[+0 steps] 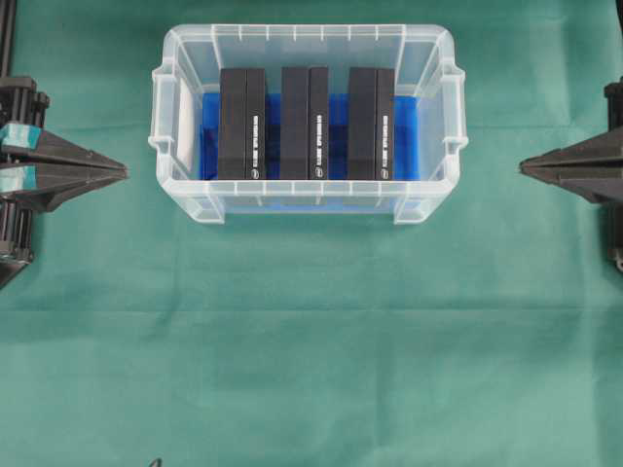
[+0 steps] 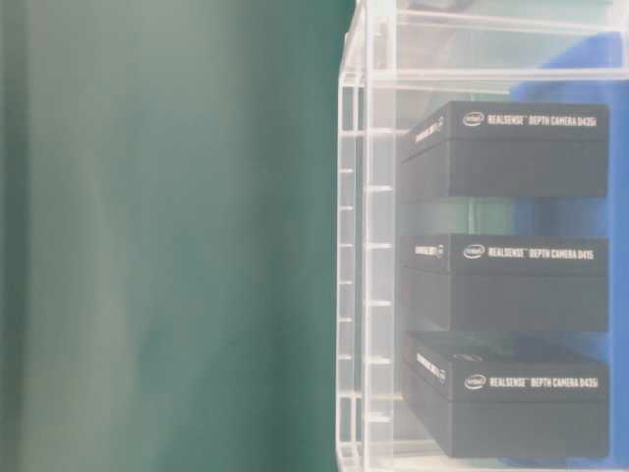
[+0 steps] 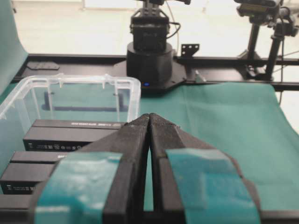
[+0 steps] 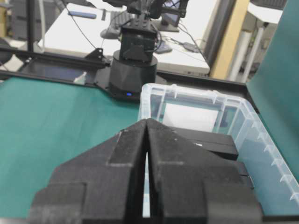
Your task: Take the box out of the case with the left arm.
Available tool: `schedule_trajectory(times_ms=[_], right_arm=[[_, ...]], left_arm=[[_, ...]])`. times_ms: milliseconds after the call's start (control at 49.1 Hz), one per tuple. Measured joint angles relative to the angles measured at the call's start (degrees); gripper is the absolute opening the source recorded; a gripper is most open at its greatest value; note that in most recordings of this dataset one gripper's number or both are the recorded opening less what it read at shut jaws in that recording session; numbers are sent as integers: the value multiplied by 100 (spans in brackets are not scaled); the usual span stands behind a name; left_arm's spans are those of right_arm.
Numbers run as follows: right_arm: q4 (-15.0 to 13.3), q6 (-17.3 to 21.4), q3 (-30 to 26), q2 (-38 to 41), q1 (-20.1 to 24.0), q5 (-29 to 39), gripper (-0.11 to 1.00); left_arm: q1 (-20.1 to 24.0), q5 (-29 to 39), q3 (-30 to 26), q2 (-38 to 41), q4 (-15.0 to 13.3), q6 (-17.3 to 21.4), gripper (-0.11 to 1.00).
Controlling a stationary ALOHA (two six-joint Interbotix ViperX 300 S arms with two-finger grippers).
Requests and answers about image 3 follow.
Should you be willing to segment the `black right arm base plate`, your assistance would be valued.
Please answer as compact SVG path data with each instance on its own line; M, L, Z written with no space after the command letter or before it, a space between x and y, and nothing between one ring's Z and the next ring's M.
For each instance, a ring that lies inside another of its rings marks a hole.
M154 94L171 91L178 86L187 84L199 84L205 78L198 70L193 70L177 62L172 63L172 71L147 67L138 69L133 73L127 73L127 62L123 61L114 65L112 75L120 77L134 77L141 82L142 93Z

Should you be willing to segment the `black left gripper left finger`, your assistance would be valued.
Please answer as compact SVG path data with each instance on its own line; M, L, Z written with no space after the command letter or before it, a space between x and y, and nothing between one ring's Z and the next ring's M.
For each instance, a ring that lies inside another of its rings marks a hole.
M144 114L68 154L32 196L35 224L135 224L143 211L148 124Z

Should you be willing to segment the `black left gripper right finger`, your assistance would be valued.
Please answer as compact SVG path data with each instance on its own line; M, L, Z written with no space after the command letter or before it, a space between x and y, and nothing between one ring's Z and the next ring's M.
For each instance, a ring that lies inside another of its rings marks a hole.
M155 211L164 224L258 224L259 197L237 160L152 113Z

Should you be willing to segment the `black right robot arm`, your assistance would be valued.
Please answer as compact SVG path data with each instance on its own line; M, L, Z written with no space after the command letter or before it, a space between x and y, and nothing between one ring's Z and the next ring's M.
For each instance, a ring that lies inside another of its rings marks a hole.
M133 41L127 46L127 76L141 82L143 91L165 91L186 81L183 65L174 61L167 42L172 22L160 9L163 0L146 0L132 16Z

